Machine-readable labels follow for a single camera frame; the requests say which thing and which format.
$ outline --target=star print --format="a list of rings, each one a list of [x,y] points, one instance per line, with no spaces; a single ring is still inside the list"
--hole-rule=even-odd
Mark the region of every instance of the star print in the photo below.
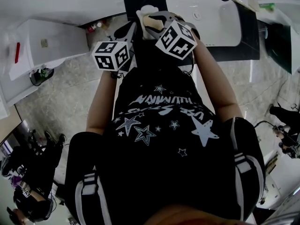
[[[178,121],[171,121],[171,125],[169,127],[171,127],[174,130],[176,130],[176,128],[180,127],[180,125],[178,124]]]
[[[149,126],[145,127],[144,129],[141,129],[139,127],[134,127],[136,131],[139,133],[138,136],[135,139],[135,142],[142,140],[147,146],[149,146],[150,138],[156,137],[156,135],[149,131]]]
[[[192,117],[192,120],[195,124],[196,130],[192,131],[192,134],[198,135],[200,137],[203,147],[206,147],[207,141],[209,138],[218,139],[219,136],[213,134],[210,131],[212,126],[212,120],[208,120],[206,123],[202,124],[196,118]]]
[[[181,155],[181,157],[187,156],[186,150],[187,150],[187,149],[181,149],[181,148],[179,148],[178,153]]]
[[[136,116],[131,118],[131,119],[124,118],[125,122],[121,126],[119,126],[116,130],[119,130],[121,128],[125,128],[126,135],[129,136],[129,132],[130,132],[130,129],[131,129],[132,125],[141,124],[139,121],[135,120],[135,118],[136,118]]]
[[[120,121],[121,120],[121,118],[116,118],[113,122],[114,123],[117,123],[118,121]]]
[[[166,90],[166,89],[164,89],[164,88],[162,87],[162,85],[160,85],[160,86],[155,86],[155,90],[154,90],[154,91],[159,91],[160,94],[163,94],[163,91],[164,91],[164,90]]]

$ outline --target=red handle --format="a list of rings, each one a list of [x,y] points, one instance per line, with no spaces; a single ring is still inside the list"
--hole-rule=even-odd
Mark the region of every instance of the red handle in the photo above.
[[[17,43],[17,50],[15,52],[15,64],[18,63],[20,53],[20,43]]]

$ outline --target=marble floor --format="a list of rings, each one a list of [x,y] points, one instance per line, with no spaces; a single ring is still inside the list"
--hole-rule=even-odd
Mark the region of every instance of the marble floor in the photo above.
[[[126,22],[126,16],[112,18],[107,30],[98,29],[88,34],[91,50],[97,41],[103,40],[117,27]],[[266,54],[261,34],[261,59],[258,61],[220,62],[222,70],[229,79],[244,117],[253,125],[261,120],[280,124],[278,120],[266,115],[268,106],[278,101],[283,108],[291,110],[300,102],[300,75],[287,74]],[[89,54],[68,60],[55,69],[54,76],[43,83],[38,91],[30,94],[16,104],[16,108],[29,127],[36,129],[37,135],[44,137],[49,131],[57,136],[64,133],[69,143],[73,135],[85,130],[90,104],[96,92],[102,72],[97,70]],[[197,69],[193,74],[204,103],[210,107],[206,89]],[[257,129],[262,152],[267,155],[277,149],[277,138],[271,128],[262,124]],[[64,183],[68,146],[64,148],[55,179]]]

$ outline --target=person in black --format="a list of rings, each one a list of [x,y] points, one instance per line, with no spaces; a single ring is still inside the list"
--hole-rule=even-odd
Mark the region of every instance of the person in black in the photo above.
[[[55,168],[58,166],[66,137],[61,134],[55,142],[48,132],[45,132],[47,146],[40,156],[27,164],[22,183],[15,189],[14,202],[18,209],[7,208],[10,219],[14,224],[24,225],[28,220],[38,222],[48,219],[52,200],[48,199],[53,185]],[[21,147],[14,148],[9,164],[17,169],[27,158],[23,157]]]
[[[192,78],[154,45],[123,79],[114,113],[117,81],[103,72],[86,132],[69,147],[66,205],[77,221],[76,186],[94,166],[104,193],[101,209],[83,209],[86,224],[236,224],[231,219],[251,214],[265,180],[255,129],[243,119],[220,67],[197,42],[195,60],[215,113]]]
[[[288,132],[282,133],[278,130],[274,130],[283,145],[286,147],[297,146],[298,134],[300,133],[300,113],[289,111],[282,107],[275,107],[274,105],[270,105],[269,112],[285,124],[285,126],[282,127],[283,129],[290,129]]]

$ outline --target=black countertop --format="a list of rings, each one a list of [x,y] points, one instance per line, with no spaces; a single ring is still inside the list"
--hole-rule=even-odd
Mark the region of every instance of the black countertop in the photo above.
[[[138,21],[136,11],[140,10],[144,5],[152,5],[157,7],[159,11],[167,10],[165,0],[124,0],[124,2],[128,20]],[[216,61],[259,60],[259,35],[256,14],[240,4],[236,5],[240,15],[240,44],[236,47],[208,47],[208,50]],[[137,46],[140,47],[139,42],[134,43],[134,50],[136,50]],[[190,64],[190,58],[186,58],[184,61],[185,64]]]

